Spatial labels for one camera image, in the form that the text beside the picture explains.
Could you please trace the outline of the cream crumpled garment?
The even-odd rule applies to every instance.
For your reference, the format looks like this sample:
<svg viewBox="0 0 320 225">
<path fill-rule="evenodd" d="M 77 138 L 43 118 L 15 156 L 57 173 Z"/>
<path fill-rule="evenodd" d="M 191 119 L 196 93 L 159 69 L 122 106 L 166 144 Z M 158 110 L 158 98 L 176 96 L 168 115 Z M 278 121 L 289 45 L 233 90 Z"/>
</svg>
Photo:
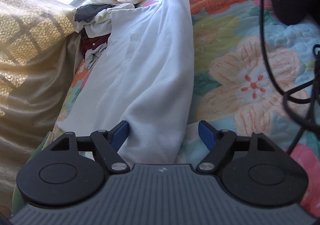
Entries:
<svg viewBox="0 0 320 225">
<path fill-rule="evenodd" d="M 103 36 L 111 33 L 112 30 L 112 12 L 117 10 L 133 9 L 136 4 L 144 0 L 85 0 L 84 4 L 114 4 L 115 7 L 104 9 L 90 22 L 73 22 L 73 28 L 76 33 L 84 30 L 89 38 Z"/>
</svg>

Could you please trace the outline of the white sweatshirt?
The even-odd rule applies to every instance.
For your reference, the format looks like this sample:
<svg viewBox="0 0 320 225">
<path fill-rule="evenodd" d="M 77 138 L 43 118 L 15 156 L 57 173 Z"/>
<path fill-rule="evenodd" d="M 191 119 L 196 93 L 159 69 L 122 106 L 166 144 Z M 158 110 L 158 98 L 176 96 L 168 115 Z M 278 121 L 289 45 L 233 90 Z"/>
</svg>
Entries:
<svg viewBox="0 0 320 225">
<path fill-rule="evenodd" d="M 187 126 L 194 83 L 189 0 L 161 0 L 112 12 L 106 50 L 93 67 L 62 131 L 87 136 L 122 120 L 128 164 L 172 164 Z"/>
</svg>

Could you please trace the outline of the dark grey crumpled garment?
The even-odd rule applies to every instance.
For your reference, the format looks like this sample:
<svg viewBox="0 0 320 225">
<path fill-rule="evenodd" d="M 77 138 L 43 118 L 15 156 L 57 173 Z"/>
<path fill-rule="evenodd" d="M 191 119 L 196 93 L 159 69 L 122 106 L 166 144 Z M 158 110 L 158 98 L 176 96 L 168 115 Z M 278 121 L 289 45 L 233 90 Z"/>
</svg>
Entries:
<svg viewBox="0 0 320 225">
<path fill-rule="evenodd" d="M 114 4 L 85 4 L 79 8 L 77 8 L 74 16 L 75 22 L 90 22 L 97 15 L 97 13 L 101 12 L 104 9 L 113 8 Z"/>
</svg>

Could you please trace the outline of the beige gold curtain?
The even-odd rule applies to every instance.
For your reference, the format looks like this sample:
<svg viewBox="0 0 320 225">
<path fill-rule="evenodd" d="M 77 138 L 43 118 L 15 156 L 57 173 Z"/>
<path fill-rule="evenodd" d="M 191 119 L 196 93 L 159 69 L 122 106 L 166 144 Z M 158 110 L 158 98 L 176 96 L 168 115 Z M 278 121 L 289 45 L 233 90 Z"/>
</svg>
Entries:
<svg viewBox="0 0 320 225">
<path fill-rule="evenodd" d="M 1 0 L 1 209 L 16 175 L 54 127 L 80 64 L 74 8 L 55 0 Z"/>
</svg>

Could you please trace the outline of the dark red garment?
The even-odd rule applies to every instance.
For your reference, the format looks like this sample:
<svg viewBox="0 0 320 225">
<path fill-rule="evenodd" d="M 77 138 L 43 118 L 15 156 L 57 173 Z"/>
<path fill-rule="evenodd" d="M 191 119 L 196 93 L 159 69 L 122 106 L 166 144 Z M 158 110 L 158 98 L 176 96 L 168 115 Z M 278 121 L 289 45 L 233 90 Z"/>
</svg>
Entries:
<svg viewBox="0 0 320 225">
<path fill-rule="evenodd" d="M 80 44 L 81 52 L 85 54 L 88 50 L 97 49 L 101 44 L 108 42 L 110 35 L 111 34 L 89 38 L 86 33 L 82 33 Z"/>
</svg>

